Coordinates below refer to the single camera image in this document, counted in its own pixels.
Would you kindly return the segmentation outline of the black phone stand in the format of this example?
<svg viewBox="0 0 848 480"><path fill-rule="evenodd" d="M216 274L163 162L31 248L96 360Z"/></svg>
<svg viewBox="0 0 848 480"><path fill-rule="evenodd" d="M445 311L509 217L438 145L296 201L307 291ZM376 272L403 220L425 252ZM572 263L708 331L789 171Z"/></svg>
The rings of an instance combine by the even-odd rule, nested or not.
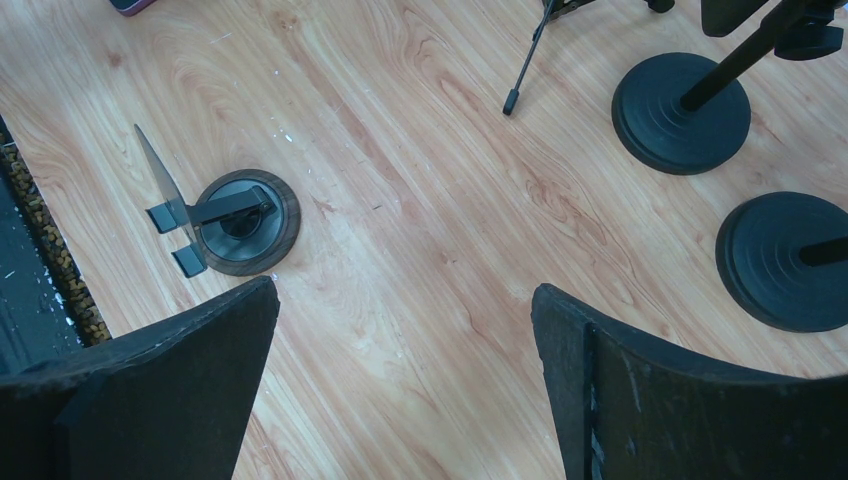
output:
<svg viewBox="0 0 848 480"><path fill-rule="evenodd" d="M779 1L722 61L694 53L648 58L618 84L611 102L614 130L646 166L695 175L731 159L746 142L752 111L740 76L773 53L809 61L837 52L844 31L833 26L844 1Z"/></svg>
<svg viewBox="0 0 848 480"><path fill-rule="evenodd" d="M813 195L774 192L723 221L716 265L732 298L771 327L800 333L847 324L847 212Z"/></svg>

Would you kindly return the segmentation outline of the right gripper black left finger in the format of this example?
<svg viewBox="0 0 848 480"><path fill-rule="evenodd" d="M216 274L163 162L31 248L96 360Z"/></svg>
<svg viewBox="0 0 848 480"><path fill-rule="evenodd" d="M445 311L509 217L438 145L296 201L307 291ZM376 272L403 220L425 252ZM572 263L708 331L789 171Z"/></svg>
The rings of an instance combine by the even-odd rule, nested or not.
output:
<svg viewBox="0 0 848 480"><path fill-rule="evenodd" d="M1 379L5 479L229 479L280 302L253 278Z"/></svg>

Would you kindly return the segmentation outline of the grey round stand base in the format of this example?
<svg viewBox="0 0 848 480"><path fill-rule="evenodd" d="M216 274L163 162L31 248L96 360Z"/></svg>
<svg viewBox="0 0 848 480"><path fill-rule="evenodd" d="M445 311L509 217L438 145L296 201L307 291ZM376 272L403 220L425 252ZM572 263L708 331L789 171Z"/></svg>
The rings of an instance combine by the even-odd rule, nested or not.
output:
<svg viewBox="0 0 848 480"><path fill-rule="evenodd" d="M288 255L299 234L301 208L283 179L260 169L232 171L190 205L140 126L134 131L163 198L147 210L150 220L160 234L181 229L188 237L188 245L172 253L185 277L207 268L235 277L257 275Z"/></svg>

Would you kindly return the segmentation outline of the black smartphone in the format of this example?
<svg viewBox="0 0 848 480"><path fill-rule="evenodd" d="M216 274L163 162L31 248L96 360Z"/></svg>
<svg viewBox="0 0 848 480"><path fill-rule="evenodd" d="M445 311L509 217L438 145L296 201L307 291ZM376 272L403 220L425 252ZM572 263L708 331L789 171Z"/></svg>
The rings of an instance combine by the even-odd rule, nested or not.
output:
<svg viewBox="0 0 848 480"><path fill-rule="evenodd" d="M131 17L155 3L156 0L110 0L110 4L123 16Z"/></svg>

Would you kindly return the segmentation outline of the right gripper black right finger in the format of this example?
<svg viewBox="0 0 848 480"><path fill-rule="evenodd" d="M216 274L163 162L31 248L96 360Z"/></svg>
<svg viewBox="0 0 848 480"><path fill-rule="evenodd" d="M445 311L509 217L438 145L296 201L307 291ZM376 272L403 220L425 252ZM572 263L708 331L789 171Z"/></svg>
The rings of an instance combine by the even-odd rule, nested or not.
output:
<svg viewBox="0 0 848 480"><path fill-rule="evenodd" d="M531 320L569 479L843 479L847 379L721 361L551 284Z"/></svg>

